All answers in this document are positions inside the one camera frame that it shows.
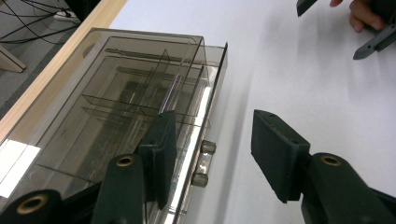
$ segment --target transparent plastic box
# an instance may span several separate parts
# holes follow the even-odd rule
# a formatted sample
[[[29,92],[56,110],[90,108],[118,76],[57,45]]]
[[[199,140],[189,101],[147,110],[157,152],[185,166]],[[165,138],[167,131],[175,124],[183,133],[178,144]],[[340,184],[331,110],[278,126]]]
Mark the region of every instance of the transparent plastic box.
[[[68,198],[100,182],[108,162],[134,152],[153,119],[177,113],[168,204],[148,223],[186,213],[191,175],[227,66],[227,46],[201,36],[92,29],[0,146],[0,209],[37,189]]]

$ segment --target white table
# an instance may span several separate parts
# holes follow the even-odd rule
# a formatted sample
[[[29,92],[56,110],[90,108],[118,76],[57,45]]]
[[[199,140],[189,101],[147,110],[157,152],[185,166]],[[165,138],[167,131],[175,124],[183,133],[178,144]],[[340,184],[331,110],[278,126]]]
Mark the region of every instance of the white table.
[[[304,223],[300,203],[277,200],[250,155],[254,109],[278,114],[311,153],[348,160],[366,183],[396,196],[396,45],[353,61],[373,34],[355,34],[348,1],[129,1],[110,28],[202,35],[229,43],[229,64],[209,139],[217,143],[206,189],[186,223]]]

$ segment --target human hand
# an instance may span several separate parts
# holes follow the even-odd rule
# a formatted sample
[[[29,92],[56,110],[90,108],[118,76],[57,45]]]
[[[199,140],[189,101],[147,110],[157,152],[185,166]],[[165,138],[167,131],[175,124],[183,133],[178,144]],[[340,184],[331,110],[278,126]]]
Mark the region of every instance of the human hand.
[[[357,33],[364,29],[364,24],[368,24],[376,30],[382,30],[385,26],[384,20],[371,10],[371,1],[373,0],[353,0],[349,5],[349,23]],[[331,0],[330,6],[336,7],[342,2],[343,0]]]

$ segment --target floor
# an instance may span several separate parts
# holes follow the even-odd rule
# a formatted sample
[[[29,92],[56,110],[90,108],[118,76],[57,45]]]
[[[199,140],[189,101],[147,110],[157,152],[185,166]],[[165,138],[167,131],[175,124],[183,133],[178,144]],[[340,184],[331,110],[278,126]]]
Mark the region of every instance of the floor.
[[[0,0],[0,45],[26,65],[22,73],[0,70],[0,119],[18,101],[78,27],[78,23],[55,20],[50,13],[60,10],[56,7],[67,8],[67,5],[59,0],[8,0],[6,2]],[[20,20],[25,24],[35,22],[28,25],[29,30]],[[51,33],[59,34],[45,36],[26,43],[15,42],[15,40]]]

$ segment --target black cable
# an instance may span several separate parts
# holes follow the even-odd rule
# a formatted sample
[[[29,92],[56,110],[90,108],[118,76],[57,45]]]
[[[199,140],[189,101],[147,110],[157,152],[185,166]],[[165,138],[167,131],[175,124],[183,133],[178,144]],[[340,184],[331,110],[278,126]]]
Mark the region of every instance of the black cable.
[[[67,10],[67,9],[65,9],[65,8],[63,8],[63,7],[53,7],[53,6],[46,5],[46,4],[42,4],[42,3],[39,3],[39,2],[36,2],[36,1],[32,1],[32,0],[21,0],[21,1],[22,1],[22,2],[31,2],[32,4],[36,3],[36,4],[41,5],[41,6],[44,6],[44,7],[52,7],[52,8],[60,9],[60,10]]]
[[[55,29],[51,29],[46,23],[44,23],[44,21],[41,19],[41,18],[39,18],[39,17],[37,17],[40,21],[41,21],[41,23],[43,23],[43,25],[45,26],[45,27],[47,27],[47,29],[49,29],[49,30],[51,30],[51,31],[59,31],[59,30],[55,30]]]
[[[37,20],[31,21],[31,22],[27,23],[26,25],[31,25],[31,24],[33,24],[33,23],[35,23],[35,22],[41,21],[41,20],[46,19],[46,18],[51,17],[51,16],[52,16],[52,15],[47,15],[47,16],[44,17],[44,18],[37,18]],[[18,32],[19,30],[21,30],[21,29],[23,29],[23,28],[25,28],[25,26],[21,26],[20,28],[14,30],[14,31],[12,31],[12,32],[10,32],[10,33],[8,33],[8,34],[1,36],[0,39],[4,39],[4,38],[6,38],[7,36],[12,35],[12,34]]]
[[[2,11],[2,10],[0,10],[0,13],[4,13],[4,14],[7,14],[7,15],[9,15],[9,16],[14,16],[14,17],[37,17],[37,16],[22,16],[22,15],[15,15],[15,14],[12,14],[12,13],[9,13],[9,12],[5,12],[5,11]],[[51,12],[50,14],[38,15],[38,17],[46,17],[46,16],[48,16],[48,15],[53,16],[53,15],[55,15],[55,14],[56,14],[56,12]]]
[[[48,12],[48,13],[54,13],[54,12],[51,12],[51,11],[47,11],[46,9],[43,9],[43,8],[41,8],[41,7],[37,7],[37,6],[35,6],[35,5],[31,4],[31,3],[28,3],[28,2],[26,2],[26,1],[22,1],[22,2],[25,3],[25,4],[27,4],[27,5],[30,5],[30,6],[32,6],[32,7],[35,7],[35,8],[37,8],[37,9],[40,9],[41,11],[45,11],[45,12]]]
[[[12,8],[7,4],[7,2],[4,1],[4,0],[2,0],[2,1],[3,1],[3,3],[9,8],[9,10],[12,11],[12,13],[14,13],[14,15],[16,15],[15,11],[12,10]],[[40,38],[40,39],[42,39],[42,40],[44,40],[44,41],[46,41],[46,42],[48,42],[48,43],[50,43],[50,44],[54,44],[54,45],[57,45],[57,44],[64,44],[64,43],[53,43],[53,42],[51,42],[51,41],[48,41],[48,40],[44,39],[43,36],[40,36],[40,35],[36,34],[32,29],[30,29],[29,26],[27,26],[27,25],[21,20],[21,18],[19,18],[19,17],[17,17],[17,18],[18,18],[18,20],[20,20],[20,22],[26,27],[26,29],[28,29],[30,32],[32,32],[32,34],[34,34],[36,37],[38,37],[38,38]]]
[[[65,31],[75,29],[77,27],[78,27],[78,25],[71,26],[69,28],[66,28],[66,29],[63,29],[63,30],[60,30],[60,31],[57,31],[57,32],[53,32],[53,33],[50,33],[50,34],[38,36],[38,37],[32,37],[32,38],[27,38],[27,39],[19,39],[19,40],[10,40],[10,41],[0,41],[0,44],[23,44],[23,43],[26,43],[26,42],[29,42],[29,41],[40,39],[42,37],[47,37],[47,36],[50,36],[50,35],[57,35],[59,33],[65,32]]]

